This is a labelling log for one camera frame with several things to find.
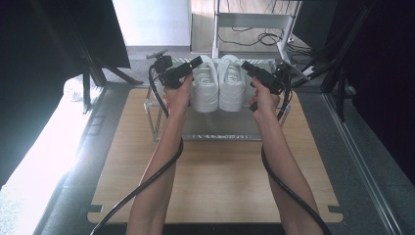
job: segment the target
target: wooden board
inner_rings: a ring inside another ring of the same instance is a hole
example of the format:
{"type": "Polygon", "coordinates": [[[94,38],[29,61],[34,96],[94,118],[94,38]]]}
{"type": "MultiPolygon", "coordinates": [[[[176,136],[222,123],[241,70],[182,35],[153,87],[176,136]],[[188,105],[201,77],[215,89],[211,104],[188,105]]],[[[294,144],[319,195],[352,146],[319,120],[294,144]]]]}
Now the wooden board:
{"type": "MultiPolygon", "coordinates": [[[[133,89],[128,96],[92,202],[102,211],[90,212],[91,222],[99,222],[137,187],[156,148],[143,107],[146,94],[147,89],[133,89]]],[[[283,128],[288,143],[322,218],[340,222],[343,215],[328,210],[339,204],[296,94],[291,104],[283,128]]],[[[157,109],[152,112],[155,117],[157,109]]],[[[260,147],[260,142],[185,141],[166,222],[279,222],[260,147]]],[[[126,222],[131,204],[110,222],[126,222]]]]}

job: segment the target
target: white shoe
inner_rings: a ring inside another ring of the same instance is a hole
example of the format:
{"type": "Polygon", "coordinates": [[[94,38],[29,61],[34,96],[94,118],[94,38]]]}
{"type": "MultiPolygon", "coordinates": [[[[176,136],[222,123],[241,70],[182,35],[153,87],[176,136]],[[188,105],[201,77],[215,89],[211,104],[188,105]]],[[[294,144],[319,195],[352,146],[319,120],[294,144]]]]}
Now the white shoe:
{"type": "Polygon", "coordinates": [[[205,55],[201,58],[203,63],[193,70],[190,104],[195,111],[208,113],[217,109],[219,86],[213,60],[205,55]]]}
{"type": "Polygon", "coordinates": [[[245,96],[245,75],[241,61],[232,55],[223,56],[217,65],[219,77],[219,108],[227,112],[242,109],[245,96]]]}

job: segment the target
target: hand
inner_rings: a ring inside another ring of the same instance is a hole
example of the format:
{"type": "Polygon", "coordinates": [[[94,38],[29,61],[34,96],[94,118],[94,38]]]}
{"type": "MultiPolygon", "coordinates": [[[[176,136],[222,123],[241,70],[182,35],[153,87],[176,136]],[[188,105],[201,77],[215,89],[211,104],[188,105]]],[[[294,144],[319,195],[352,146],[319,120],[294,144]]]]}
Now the hand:
{"type": "Polygon", "coordinates": [[[280,97],[271,94],[269,89],[263,86],[256,77],[253,79],[253,85],[256,91],[255,95],[251,98],[251,105],[257,102],[257,110],[254,112],[254,118],[258,120],[261,115],[276,115],[276,108],[280,102],[280,97]]]}
{"type": "Polygon", "coordinates": [[[170,116],[187,115],[187,107],[190,101],[190,85],[192,84],[193,73],[189,73],[184,78],[182,85],[178,89],[166,86],[164,88],[164,102],[167,105],[170,116]]]}

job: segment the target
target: white wall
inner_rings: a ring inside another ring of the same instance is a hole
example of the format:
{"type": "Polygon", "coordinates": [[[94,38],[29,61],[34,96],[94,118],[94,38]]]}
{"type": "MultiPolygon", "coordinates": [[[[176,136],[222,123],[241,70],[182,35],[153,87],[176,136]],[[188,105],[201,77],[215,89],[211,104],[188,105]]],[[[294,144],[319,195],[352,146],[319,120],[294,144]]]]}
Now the white wall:
{"type": "Polygon", "coordinates": [[[190,46],[190,0],[113,0],[126,46],[190,46]]]}

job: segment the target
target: black wire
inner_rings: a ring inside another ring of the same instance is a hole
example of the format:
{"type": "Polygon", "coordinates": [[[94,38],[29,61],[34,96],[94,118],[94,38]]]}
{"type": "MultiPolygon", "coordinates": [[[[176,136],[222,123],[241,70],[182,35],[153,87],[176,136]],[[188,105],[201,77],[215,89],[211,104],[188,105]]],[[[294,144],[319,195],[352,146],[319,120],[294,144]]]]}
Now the black wire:
{"type": "Polygon", "coordinates": [[[262,163],[268,172],[269,176],[281,187],[282,190],[284,190],[288,195],[290,195],[291,198],[293,198],[303,209],[305,209],[308,214],[311,215],[311,217],[317,222],[317,224],[320,226],[320,228],[323,230],[323,233],[325,235],[332,234],[330,232],[329,227],[327,227],[327,224],[321,219],[320,215],[318,215],[317,212],[314,211],[314,209],[307,204],[299,195],[297,195],[293,190],[291,190],[283,181],[281,181],[280,178],[272,171],[271,167],[269,166],[269,162],[266,159],[265,150],[261,149],[261,156],[262,156],[262,163]]]}
{"type": "Polygon", "coordinates": [[[271,13],[274,14],[275,12],[275,6],[277,5],[277,0],[274,0],[274,6],[272,6],[272,11],[271,13]]]}
{"type": "Polygon", "coordinates": [[[280,10],[278,10],[278,14],[281,13],[281,11],[283,10],[283,7],[284,7],[284,1],[280,1],[280,3],[281,3],[281,7],[280,7],[280,10]]]}
{"type": "MultiPolygon", "coordinates": [[[[164,105],[164,102],[162,101],[161,96],[157,91],[154,80],[152,79],[151,72],[153,68],[154,66],[150,66],[149,68],[149,82],[150,82],[153,92],[155,93],[157,100],[159,101],[161,105],[162,110],[164,111],[164,114],[168,117],[167,107],[164,105]]],[[[94,227],[90,235],[94,235],[97,231],[99,231],[101,227],[103,227],[111,219],[111,217],[113,217],[113,215],[116,212],[118,212],[123,206],[125,206],[126,203],[128,203],[136,195],[141,193],[144,189],[146,189],[149,185],[151,185],[154,181],[156,181],[156,179],[158,179],[163,173],[165,173],[165,171],[168,170],[177,161],[177,159],[181,156],[182,153],[183,153],[183,138],[180,139],[179,149],[177,150],[176,154],[165,165],[163,165],[156,173],[150,176],[149,179],[147,179],[144,183],[140,184],[134,191],[132,191],[125,198],[119,201],[110,210],[110,212],[108,212],[107,215],[94,227]]]]}
{"type": "Polygon", "coordinates": [[[265,45],[265,46],[274,46],[281,39],[282,39],[282,37],[280,35],[277,35],[277,34],[274,34],[274,33],[270,33],[270,32],[266,32],[266,30],[265,30],[264,33],[261,33],[258,36],[258,40],[260,41],[260,43],[262,43],[262,45],[265,45]],[[266,43],[266,42],[263,41],[264,38],[269,38],[269,39],[273,40],[274,42],[272,42],[272,43],[266,43]]]}
{"type": "Polygon", "coordinates": [[[220,35],[219,35],[219,34],[218,34],[217,36],[219,37],[220,41],[222,41],[223,43],[236,44],[236,45],[240,45],[240,46],[254,46],[256,43],[258,43],[258,42],[260,41],[260,40],[257,40],[256,42],[251,43],[251,44],[244,44],[244,43],[239,43],[239,42],[234,42],[234,41],[226,41],[226,40],[223,40],[223,39],[220,37],[220,35]]]}
{"type": "MultiPolygon", "coordinates": [[[[293,98],[293,91],[291,89],[291,75],[289,74],[287,81],[282,81],[284,85],[284,101],[281,107],[281,110],[277,116],[277,119],[280,120],[285,109],[287,108],[288,104],[291,102],[293,98]]],[[[269,176],[284,190],[291,198],[293,198],[303,209],[305,209],[308,214],[316,221],[316,223],[320,226],[323,230],[325,235],[330,235],[330,229],[327,227],[327,224],[321,219],[320,215],[314,211],[314,209],[307,204],[299,195],[297,195],[292,189],[290,189],[278,176],[272,171],[271,166],[265,155],[265,150],[263,149],[263,145],[261,147],[261,158],[263,166],[265,167],[266,171],[268,172],[269,176]]]]}
{"type": "Polygon", "coordinates": [[[294,62],[294,64],[296,65],[308,65],[308,63],[303,63],[303,62],[299,62],[295,57],[296,56],[304,56],[304,54],[300,53],[300,54],[293,54],[290,56],[290,60],[292,62],[294,62]]]}
{"type": "MultiPolygon", "coordinates": [[[[228,13],[231,13],[231,10],[229,8],[229,0],[226,0],[226,2],[228,3],[228,13]]],[[[239,1],[239,7],[242,9],[242,12],[244,12],[244,9],[242,8],[241,0],[239,1]]],[[[251,29],[253,29],[253,27],[247,27],[247,28],[244,28],[244,29],[235,29],[235,27],[232,27],[232,30],[238,31],[238,32],[248,31],[248,30],[251,30],[251,29]]]]}
{"type": "Polygon", "coordinates": [[[293,44],[288,44],[288,49],[291,52],[298,52],[298,53],[302,53],[306,56],[310,56],[312,53],[312,49],[311,48],[307,48],[307,47],[301,47],[301,46],[297,46],[297,45],[293,45],[293,44]]]}
{"type": "Polygon", "coordinates": [[[287,5],[287,9],[286,9],[286,14],[287,14],[287,12],[288,12],[288,8],[290,7],[290,2],[291,2],[291,1],[288,1],[288,5],[287,5]]]}
{"type": "MultiPolygon", "coordinates": [[[[271,4],[272,4],[274,1],[275,1],[275,0],[271,0],[271,1],[269,1],[268,6],[266,6],[265,11],[263,11],[263,13],[264,13],[264,14],[266,13],[266,10],[268,10],[269,6],[271,6],[271,4]]],[[[275,7],[275,5],[273,5],[273,6],[272,6],[272,8],[271,8],[271,13],[274,13],[274,7],[275,7]]]]}

